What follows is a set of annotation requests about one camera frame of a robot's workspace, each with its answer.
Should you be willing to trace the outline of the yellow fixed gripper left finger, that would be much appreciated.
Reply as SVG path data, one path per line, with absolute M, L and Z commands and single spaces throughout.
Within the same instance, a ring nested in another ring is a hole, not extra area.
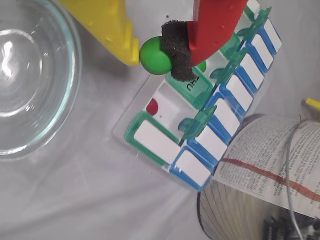
M 137 66 L 139 40 L 124 0 L 60 0 L 59 3 L 109 52 L 127 66 Z

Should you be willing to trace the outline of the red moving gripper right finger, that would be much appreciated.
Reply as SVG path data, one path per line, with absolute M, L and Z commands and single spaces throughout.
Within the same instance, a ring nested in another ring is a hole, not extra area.
M 195 0 L 191 21 L 164 23 L 161 50 L 171 61 L 171 76 L 179 82 L 195 80 L 192 68 L 230 40 L 246 5 L 245 0 Z

